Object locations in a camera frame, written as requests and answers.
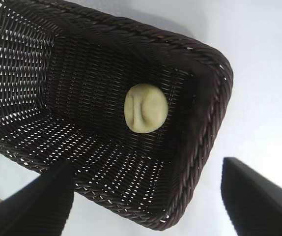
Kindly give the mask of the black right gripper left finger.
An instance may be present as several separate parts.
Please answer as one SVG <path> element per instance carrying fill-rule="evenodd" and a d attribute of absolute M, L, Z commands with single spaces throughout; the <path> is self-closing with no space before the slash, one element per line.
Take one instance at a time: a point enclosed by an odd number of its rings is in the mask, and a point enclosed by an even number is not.
<path fill-rule="evenodd" d="M 0 202 L 0 236 L 59 236 L 73 201 L 72 167 L 58 162 Z"/>

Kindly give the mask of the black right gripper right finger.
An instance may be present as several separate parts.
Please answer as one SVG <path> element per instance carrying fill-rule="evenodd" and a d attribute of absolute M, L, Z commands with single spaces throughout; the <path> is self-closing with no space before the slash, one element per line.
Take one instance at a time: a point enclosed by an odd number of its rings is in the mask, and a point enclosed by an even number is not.
<path fill-rule="evenodd" d="M 239 236 L 282 236 L 282 188 L 235 157 L 224 158 L 221 196 Z"/>

